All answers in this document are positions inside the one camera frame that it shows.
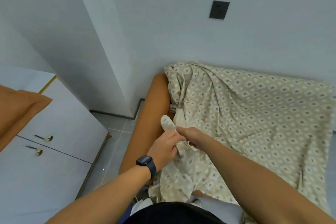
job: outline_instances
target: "baseboard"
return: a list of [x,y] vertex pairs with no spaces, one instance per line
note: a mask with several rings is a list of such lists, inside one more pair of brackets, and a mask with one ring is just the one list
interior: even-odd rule
[[125,118],[125,119],[129,119],[129,120],[135,120],[135,118],[137,117],[138,111],[139,111],[139,107],[141,104],[141,101],[145,101],[144,98],[141,98],[139,100],[138,103],[138,107],[136,108],[136,112],[134,114],[134,117],[130,117],[130,116],[125,116],[125,115],[120,115],[120,114],[114,114],[114,113],[109,113],[109,112],[102,112],[102,111],[97,111],[97,110],[90,110],[90,112],[95,112],[95,113],[100,113],[100,114],[105,114],[105,115],[110,115],[110,116],[115,116],[115,117],[120,117],[120,118]]

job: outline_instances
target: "left hand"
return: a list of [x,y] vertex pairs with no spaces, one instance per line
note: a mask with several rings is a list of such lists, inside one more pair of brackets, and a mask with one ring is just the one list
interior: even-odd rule
[[152,157],[157,172],[173,160],[177,153],[175,144],[179,141],[186,141],[186,138],[173,130],[165,131],[156,139],[147,155]]

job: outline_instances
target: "smartwatch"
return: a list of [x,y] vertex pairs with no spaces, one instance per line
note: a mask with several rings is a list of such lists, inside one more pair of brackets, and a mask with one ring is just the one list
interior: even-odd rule
[[152,157],[149,157],[147,155],[142,156],[140,158],[137,159],[137,161],[135,162],[138,166],[142,166],[142,167],[148,167],[149,171],[150,171],[150,178],[152,179],[153,176],[156,174],[156,166],[153,162]]

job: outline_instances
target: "hand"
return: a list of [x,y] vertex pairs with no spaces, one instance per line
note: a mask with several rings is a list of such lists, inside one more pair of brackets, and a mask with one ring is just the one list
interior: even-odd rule
[[173,130],[165,131],[156,139],[147,155],[152,157],[157,171],[160,171],[173,160],[177,153],[175,144],[179,141],[186,141],[186,138]]
[[208,137],[206,134],[202,133],[200,130],[194,127],[182,128],[176,126],[176,130],[180,135],[184,136],[187,141],[191,143],[190,145],[193,145],[199,150],[204,151],[204,142],[207,140]]

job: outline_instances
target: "watch face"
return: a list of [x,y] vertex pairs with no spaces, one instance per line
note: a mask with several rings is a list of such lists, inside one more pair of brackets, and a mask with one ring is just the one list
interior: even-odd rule
[[150,162],[152,160],[151,157],[149,156],[142,156],[140,158],[138,158],[138,160],[136,161],[136,163],[139,165],[139,166],[144,166],[146,165],[148,162]]

